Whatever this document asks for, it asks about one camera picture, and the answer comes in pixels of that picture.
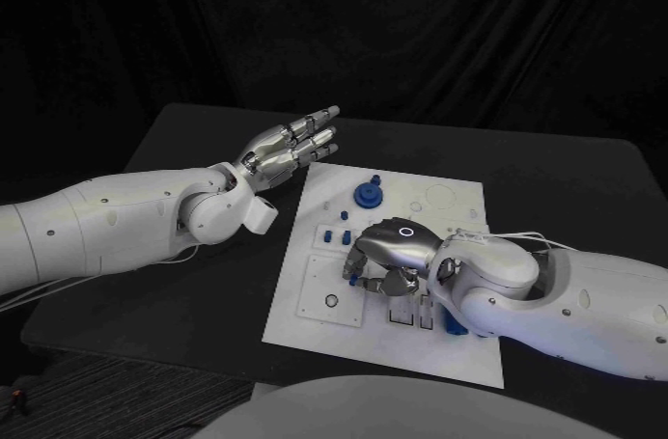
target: dark table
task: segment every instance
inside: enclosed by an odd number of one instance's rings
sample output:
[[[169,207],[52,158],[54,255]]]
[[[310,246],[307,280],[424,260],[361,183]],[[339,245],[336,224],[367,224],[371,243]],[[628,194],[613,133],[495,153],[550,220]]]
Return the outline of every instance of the dark table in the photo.
[[[232,161],[260,131],[297,117],[173,104],[127,172]],[[345,118],[333,124],[341,150],[326,162],[479,181],[494,232],[540,231],[580,250],[668,265],[668,203],[626,141]],[[243,228],[225,243],[202,247],[191,261],[101,277],[48,297],[25,325],[25,343],[276,385],[346,374],[466,385],[261,342],[305,177],[300,171],[263,194],[280,211],[266,236]],[[623,437],[665,430],[667,384],[600,373],[512,340],[502,339],[501,353],[507,389],[481,389]]]

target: blue object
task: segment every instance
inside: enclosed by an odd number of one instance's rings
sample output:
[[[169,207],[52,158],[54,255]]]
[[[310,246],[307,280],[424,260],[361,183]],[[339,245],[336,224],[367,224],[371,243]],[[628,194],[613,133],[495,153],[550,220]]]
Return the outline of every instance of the blue object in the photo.
[[[446,311],[446,333],[449,333],[449,335],[456,335],[456,336],[468,335],[469,330],[456,321],[455,317],[452,316],[450,311],[447,309],[445,309],[445,311]]]
[[[382,203],[382,189],[380,188],[380,176],[374,176],[372,180],[362,183],[355,188],[352,195],[355,203],[364,209],[374,209]]]

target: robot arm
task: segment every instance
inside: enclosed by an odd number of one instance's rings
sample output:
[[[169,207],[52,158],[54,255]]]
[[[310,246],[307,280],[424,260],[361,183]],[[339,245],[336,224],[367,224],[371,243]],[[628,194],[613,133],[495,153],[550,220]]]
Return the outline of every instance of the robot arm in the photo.
[[[0,294],[134,270],[221,243],[241,225],[264,234],[279,211],[256,193],[336,151],[335,128],[316,133],[336,114],[332,106],[270,128],[234,164],[94,178],[0,206]]]
[[[400,234],[406,229],[410,237]],[[390,272],[385,279],[351,278],[351,284],[388,295],[411,294],[390,276],[410,268],[427,280],[433,299],[479,336],[512,338],[608,373],[668,380],[665,268],[567,249],[531,254],[504,238],[465,231],[434,247],[423,229],[395,218],[365,230],[344,278],[355,277],[367,259]],[[530,299],[538,286],[544,295]]]

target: gray carpet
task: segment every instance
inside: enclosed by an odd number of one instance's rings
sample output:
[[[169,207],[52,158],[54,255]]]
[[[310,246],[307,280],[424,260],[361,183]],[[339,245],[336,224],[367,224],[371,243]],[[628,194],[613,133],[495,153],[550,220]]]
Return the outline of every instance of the gray carpet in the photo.
[[[0,416],[15,389],[25,390],[30,410],[0,425],[3,439],[149,439],[175,425],[205,425],[251,398],[254,383],[218,374],[68,352],[52,357],[39,377],[0,387]]]

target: white board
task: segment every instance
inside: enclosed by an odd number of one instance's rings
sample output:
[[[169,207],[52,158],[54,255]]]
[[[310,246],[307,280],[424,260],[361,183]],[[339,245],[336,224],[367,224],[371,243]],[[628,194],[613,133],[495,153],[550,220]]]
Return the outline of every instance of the white board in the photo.
[[[372,175],[381,177],[384,199],[377,208],[364,209],[352,194]],[[341,219],[344,210],[348,220]],[[391,217],[414,220],[440,237],[456,228],[488,232],[482,184],[310,165],[263,341],[502,388],[498,339],[446,332],[445,309],[432,304],[421,281],[414,296],[391,299],[341,278],[351,248],[342,233],[351,231],[352,244],[362,230]],[[329,243],[326,230],[333,233]],[[371,262],[365,272],[368,277],[385,274]]]

